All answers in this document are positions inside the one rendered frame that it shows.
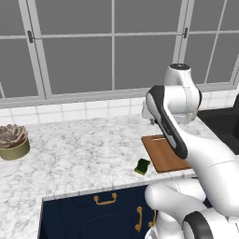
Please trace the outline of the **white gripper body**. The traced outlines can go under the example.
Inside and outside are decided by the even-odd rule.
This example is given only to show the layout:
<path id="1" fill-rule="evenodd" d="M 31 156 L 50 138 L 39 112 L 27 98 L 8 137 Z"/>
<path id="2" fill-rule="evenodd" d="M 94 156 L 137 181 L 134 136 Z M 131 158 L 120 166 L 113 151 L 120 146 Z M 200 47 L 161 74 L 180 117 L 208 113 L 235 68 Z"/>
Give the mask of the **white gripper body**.
<path id="1" fill-rule="evenodd" d="M 151 113 L 148 111 L 148 107 L 146 105 L 143 106 L 142 109 L 142 117 L 144 119 L 148 119 L 148 120 L 153 120 L 154 117 L 151 115 Z"/>

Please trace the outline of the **brown wooden cutting board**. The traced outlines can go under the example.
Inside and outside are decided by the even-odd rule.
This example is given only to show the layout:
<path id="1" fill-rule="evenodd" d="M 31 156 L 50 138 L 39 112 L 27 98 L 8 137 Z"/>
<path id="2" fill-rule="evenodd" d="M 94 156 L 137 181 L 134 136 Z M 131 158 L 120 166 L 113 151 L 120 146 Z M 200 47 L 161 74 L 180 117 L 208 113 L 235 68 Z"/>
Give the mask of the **brown wooden cutting board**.
<path id="1" fill-rule="evenodd" d="M 158 173 L 190 169 L 190 165 L 176 156 L 162 134 L 142 137 L 143 145 Z"/>

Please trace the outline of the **green sponge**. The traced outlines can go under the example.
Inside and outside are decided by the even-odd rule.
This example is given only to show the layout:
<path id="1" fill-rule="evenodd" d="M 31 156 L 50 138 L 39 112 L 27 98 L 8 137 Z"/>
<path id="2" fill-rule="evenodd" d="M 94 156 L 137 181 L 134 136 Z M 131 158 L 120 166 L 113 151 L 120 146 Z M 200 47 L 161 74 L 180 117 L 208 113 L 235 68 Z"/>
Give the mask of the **green sponge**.
<path id="1" fill-rule="evenodd" d="M 142 176 L 146 174 L 148 171 L 148 166 L 150 165 L 150 161 L 145 159 L 140 159 L 134 168 L 134 171 Z"/>

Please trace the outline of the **black hob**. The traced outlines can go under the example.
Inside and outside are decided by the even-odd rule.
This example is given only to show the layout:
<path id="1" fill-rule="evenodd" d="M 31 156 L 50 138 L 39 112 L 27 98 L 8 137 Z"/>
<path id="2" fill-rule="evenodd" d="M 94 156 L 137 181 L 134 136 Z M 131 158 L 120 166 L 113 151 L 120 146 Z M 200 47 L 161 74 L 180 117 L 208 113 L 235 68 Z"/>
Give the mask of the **black hob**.
<path id="1" fill-rule="evenodd" d="M 197 117 L 235 155 L 239 155 L 239 93 L 233 107 L 199 111 Z"/>

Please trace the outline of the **white framed window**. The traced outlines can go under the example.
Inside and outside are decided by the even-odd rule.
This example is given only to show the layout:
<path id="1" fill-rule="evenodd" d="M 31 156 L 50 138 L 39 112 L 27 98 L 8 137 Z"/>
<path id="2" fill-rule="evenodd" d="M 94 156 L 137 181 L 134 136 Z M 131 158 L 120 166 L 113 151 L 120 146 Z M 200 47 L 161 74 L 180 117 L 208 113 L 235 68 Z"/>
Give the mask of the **white framed window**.
<path id="1" fill-rule="evenodd" d="M 239 0 L 0 0 L 0 107 L 141 97 L 172 63 L 236 89 Z"/>

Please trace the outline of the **navy drawer front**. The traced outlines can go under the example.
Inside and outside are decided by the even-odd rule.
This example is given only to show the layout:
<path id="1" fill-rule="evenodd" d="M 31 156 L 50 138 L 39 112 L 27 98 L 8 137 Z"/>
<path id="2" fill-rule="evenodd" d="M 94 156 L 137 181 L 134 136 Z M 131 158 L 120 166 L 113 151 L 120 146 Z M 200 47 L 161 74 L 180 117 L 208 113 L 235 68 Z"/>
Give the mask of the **navy drawer front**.
<path id="1" fill-rule="evenodd" d="M 95 192 L 95 193 L 87 193 L 79 196 L 74 197 L 67 197 L 62 199 L 55 199 L 45 201 L 43 205 L 47 204 L 56 204 L 59 208 L 63 211 L 69 212 L 79 209 L 87 209 L 87 208 L 94 208 L 96 206 L 104 206 L 104 205 L 97 205 L 93 200 L 95 195 L 101 194 L 111 194 L 116 192 L 118 195 L 117 201 L 114 204 L 126 204 L 132 201 L 138 201 L 140 198 L 145 196 L 145 189 L 146 185 L 144 186 L 137 186 L 132 188 L 124 188 L 118 190 L 108 190 L 102 192 Z"/>

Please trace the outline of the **navy cupboard door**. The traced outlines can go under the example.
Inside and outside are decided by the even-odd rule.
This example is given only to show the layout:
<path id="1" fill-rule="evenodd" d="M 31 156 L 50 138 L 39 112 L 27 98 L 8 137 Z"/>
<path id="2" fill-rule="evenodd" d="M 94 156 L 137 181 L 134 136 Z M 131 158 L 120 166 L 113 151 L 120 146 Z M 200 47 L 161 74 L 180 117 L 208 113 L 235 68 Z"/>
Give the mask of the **navy cupboard door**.
<path id="1" fill-rule="evenodd" d="M 134 228 L 138 219 L 136 206 L 103 206 L 64 214 L 57 205 L 50 205 L 43 210 L 39 239 L 144 239 L 146 231 Z"/>

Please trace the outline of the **succulent plant in olive pot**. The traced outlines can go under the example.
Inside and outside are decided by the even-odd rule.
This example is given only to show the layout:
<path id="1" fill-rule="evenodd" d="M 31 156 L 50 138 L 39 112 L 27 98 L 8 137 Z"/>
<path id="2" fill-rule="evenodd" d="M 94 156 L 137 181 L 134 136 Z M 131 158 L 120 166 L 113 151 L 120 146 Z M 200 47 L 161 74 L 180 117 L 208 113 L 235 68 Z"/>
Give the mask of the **succulent plant in olive pot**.
<path id="1" fill-rule="evenodd" d="M 24 157 L 30 151 L 28 133 L 24 126 L 9 124 L 0 126 L 0 157 L 13 161 Z"/>

